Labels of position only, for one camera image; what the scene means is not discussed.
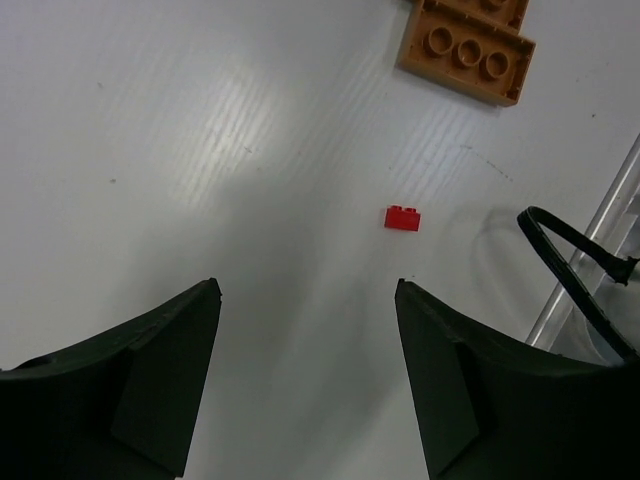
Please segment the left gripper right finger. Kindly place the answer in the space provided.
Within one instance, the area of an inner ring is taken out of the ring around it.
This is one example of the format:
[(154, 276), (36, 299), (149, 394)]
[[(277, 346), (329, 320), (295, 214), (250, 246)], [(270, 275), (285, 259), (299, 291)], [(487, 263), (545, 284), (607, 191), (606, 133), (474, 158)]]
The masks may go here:
[(530, 347), (400, 280), (397, 322), (432, 478), (603, 478), (607, 370)]

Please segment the orange lego plate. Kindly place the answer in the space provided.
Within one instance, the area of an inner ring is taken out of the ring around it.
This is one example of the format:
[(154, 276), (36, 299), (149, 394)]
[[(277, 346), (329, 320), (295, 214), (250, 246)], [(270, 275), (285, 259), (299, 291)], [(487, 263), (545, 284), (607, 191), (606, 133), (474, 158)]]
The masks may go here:
[(467, 0), (461, 2), (461, 5), (467, 10), (517, 31), (521, 29), (528, 4), (528, 0)]
[(535, 42), (521, 29), (467, 10), (462, 1), (415, 1), (397, 66), (489, 105), (516, 105)]

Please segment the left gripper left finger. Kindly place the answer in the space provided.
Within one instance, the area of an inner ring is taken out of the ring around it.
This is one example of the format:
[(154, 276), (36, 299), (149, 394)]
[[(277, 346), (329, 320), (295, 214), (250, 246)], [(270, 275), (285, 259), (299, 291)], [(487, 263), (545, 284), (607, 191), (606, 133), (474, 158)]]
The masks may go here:
[(2, 371), (2, 477), (183, 476), (220, 310), (210, 278)]

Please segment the small red two-stud lego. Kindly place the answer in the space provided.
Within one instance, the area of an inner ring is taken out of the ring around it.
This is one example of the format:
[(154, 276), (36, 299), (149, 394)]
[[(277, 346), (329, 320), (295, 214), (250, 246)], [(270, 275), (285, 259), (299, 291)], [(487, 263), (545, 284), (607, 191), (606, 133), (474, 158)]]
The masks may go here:
[(421, 214), (415, 208), (391, 205), (386, 209), (384, 227), (387, 229), (418, 232)]

